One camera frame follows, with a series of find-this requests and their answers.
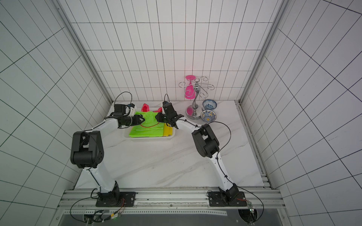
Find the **white plastic perforated basket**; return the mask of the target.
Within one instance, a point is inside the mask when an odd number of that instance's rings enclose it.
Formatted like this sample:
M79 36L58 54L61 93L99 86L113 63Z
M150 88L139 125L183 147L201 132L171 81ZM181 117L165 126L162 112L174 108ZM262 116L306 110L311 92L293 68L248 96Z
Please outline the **white plastic perforated basket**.
M128 139L168 139L176 134L176 129L166 123L158 122L156 115L162 113L162 108L151 108L148 112L137 111L135 115L142 115L145 121L141 125L124 129L123 136Z

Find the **yellow raincoat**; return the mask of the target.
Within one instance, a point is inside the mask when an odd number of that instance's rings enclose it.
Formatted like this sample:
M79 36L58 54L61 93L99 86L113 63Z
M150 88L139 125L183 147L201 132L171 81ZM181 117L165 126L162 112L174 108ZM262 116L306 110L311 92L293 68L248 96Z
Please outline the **yellow raincoat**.
M164 124L163 137L169 137L173 135L173 127Z

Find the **pink bunny face raincoat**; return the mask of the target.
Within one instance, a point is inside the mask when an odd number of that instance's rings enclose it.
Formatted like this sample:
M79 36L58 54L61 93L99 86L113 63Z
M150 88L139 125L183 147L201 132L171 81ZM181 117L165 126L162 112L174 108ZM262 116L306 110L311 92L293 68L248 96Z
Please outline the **pink bunny face raincoat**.
M162 113L163 109L162 109L162 107L160 107L157 110L151 110L149 105L143 104L143 106L141 108L141 112L144 112L144 113L146 113L146 112Z

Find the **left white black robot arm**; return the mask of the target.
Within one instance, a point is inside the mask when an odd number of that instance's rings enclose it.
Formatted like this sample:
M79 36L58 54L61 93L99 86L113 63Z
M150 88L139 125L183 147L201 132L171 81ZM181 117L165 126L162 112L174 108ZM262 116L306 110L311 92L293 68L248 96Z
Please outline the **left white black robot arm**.
M110 176L103 163L105 156L102 139L122 127L142 124L145 119L135 115L133 103L114 104L114 112L92 129L73 134L70 161L87 172L96 186L97 207L113 207L125 204L118 183Z

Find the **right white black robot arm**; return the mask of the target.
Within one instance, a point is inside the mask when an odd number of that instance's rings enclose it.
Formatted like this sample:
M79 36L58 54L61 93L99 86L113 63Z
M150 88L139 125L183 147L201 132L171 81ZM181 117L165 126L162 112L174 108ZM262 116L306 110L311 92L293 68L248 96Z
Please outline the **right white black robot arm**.
M227 170L219 156L219 141L209 124L198 126L178 114L172 103L163 102L163 112L156 115L156 120L174 127L178 130L187 131L191 134L197 152L201 157L208 158L213 165L216 175L219 178L218 191L208 191L211 207L246 207L247 200L243 192L227 175Z

